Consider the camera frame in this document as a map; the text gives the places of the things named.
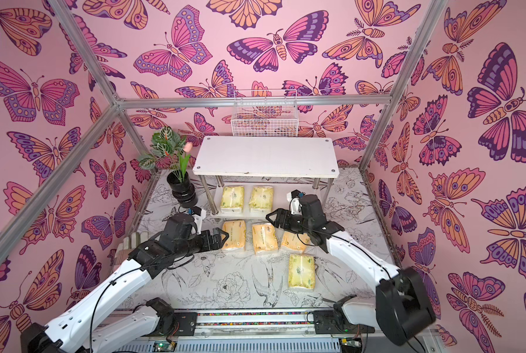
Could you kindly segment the orange tissue pack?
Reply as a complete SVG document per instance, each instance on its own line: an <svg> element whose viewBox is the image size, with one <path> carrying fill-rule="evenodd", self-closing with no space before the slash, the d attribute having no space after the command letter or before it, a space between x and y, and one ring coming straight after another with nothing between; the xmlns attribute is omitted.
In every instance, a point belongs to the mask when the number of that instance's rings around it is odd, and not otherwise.
<svg viewBox="0 0 526 353"><path fill-rule="evenodd" d="M257 255L278 251L276 230L271 223L255 223L252 225L253 248Z"/></svg>
<svg viewBox="0 0 526 353"><path fill-rule="evenodd" d="M308 247L312 246L311 239L306 233L293 233L284 231L280 248L282 250L302 254Z"/></svg>
<svg viewBox="0 0 526 353"><path fill-rule="evenodd" d="M224 243L224 251L244 250L247 239L247 227L244 220L227 221L223 224L223 231L229 235Z"/></svg>

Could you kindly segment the yellow-green tissue pack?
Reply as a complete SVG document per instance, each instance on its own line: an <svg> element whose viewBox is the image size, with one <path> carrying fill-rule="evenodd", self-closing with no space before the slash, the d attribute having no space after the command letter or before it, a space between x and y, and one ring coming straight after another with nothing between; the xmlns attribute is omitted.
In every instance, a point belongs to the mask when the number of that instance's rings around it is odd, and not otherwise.
<svg viewBox="0 0 526 353"><path fill-rule="evenodd" d="M289 256L288 287L313 291L316 285L314 257L305 254Z"/></svg>
<svg viewBox="0 0 526 353"><path fill-rule="evenodd" d="M249 201L251 213L267 214L273 210L274 188L268 185L253 187Z"/></svg>
<svg viewBox="0 0 526 353"><path fill-rule="evenodd" d="M224 214L243 213L245 188L242 185L225 186L220 200L220 210Z"/></svg>

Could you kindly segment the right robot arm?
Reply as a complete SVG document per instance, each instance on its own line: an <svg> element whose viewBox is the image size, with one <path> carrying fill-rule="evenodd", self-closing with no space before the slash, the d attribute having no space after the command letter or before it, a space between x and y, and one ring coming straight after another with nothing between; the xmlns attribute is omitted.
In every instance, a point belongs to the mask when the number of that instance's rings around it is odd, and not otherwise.
<svg viewBox="0 0 526 353"><path fill-rule="evenodd" d="M401 347L436 322L436 313L420 274L411 267L386 262L355 241L342 225L327 220L314 194L298 194L287 209L266 215L274 227L307 234L311 244L341 260L375 292L375 301L342 301L342 317L350 324L379 329Z"/></svg>

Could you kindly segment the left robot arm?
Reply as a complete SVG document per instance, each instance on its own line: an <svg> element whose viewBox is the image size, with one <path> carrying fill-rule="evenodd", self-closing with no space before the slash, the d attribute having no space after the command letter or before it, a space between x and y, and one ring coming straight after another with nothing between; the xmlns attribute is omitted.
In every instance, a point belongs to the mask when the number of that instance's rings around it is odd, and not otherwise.
<svg viewBox="0 0 526 353"><path fill-rule="evenodd" d="M160 298L150 299L135 313L100 327L130 295L179 260L220 250L229 234L203 230L202 218L178 213L165 228L131 250L126 260L78 304L45 325L33 323L20 336L22 352L114 352L140 336L168 334L176 325L174 309Z"/></svg>

